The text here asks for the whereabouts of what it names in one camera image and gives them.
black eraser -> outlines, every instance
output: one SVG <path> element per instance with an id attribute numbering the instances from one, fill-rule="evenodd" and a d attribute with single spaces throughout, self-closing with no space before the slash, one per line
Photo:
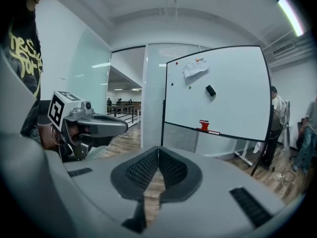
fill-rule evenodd
<path id="1" fill-rule="evenodd" d="M 206 90 L 209 92 L 210 96 L 214 96 L 216 95 L 216 92 L 214 91 L 214 89 L 211 87 L 211 85 L 206 86 Z"/>

fluorescent light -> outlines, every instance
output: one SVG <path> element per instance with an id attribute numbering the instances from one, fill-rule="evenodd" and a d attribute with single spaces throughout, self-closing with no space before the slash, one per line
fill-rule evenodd
<path id="1" fill-rule="evenodd" d="M 101 64 L 97 64 L 97 65 L 92 66 L 92 68 L 105 67 L 105 66 L 109 66 L 109 65 L 110 65 L 110 62 L 101 63 Z"/>
<path id="2" fill-rule="evenodd" d="M 279 0 L 278 4 L 282 7 L 283 11 L 291 22 L 297 37 L 303 35 L 304 31 L 289 2 L 287 0 Z"/>

black t-shirt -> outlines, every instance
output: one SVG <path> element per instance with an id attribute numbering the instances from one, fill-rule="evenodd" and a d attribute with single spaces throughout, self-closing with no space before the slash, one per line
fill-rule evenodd
<path id="1" fill-rule="evenodd" d="M 24 122 L 21 134 L 41 143 L 37 115 L 41 99 L 40 81 L 43 64 L 34 11 L 23 7 L 15 14 L 3 37 L 2 47 L 13 70 L 36 97 L 36 102 Z"/>

whiteboard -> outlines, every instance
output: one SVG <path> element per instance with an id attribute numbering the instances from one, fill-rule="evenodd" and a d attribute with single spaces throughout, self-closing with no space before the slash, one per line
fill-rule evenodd
<path id="1" fill-rule="evenodd" d="M 210 68 L 185 78 L 183 68 L 204 58 Z M 265 141 L 270 80 L 259 46 L 195 53 L 167 63 L 163 122 L 225 137 Z M 206 86 L 216 92 L 211 97 Z M 202 129 L 200 120 L 207 121 Z"/>

jeans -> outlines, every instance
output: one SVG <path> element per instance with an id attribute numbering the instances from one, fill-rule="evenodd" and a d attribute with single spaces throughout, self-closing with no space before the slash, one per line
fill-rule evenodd
<path id="1" fill-rule="evenodd" d="M 295 160 L 295 165 L 300 167 L 304 158 L 302 168 L 307 169 L 311 163 L 317 142 L 317 134 L 308 126 L 305 127 L 304 143 Z"/>
<path id="2" fill-rule="evenodd" d="M 272 130 L 270 132 L 270 139 L 267 143 L 266 153 L 262 158 L 263 164 L 268 167 L 272 164 L 274 153 L 277 147 L 278 137 L 280 136 L 281 132 L 281 130 Z"/>

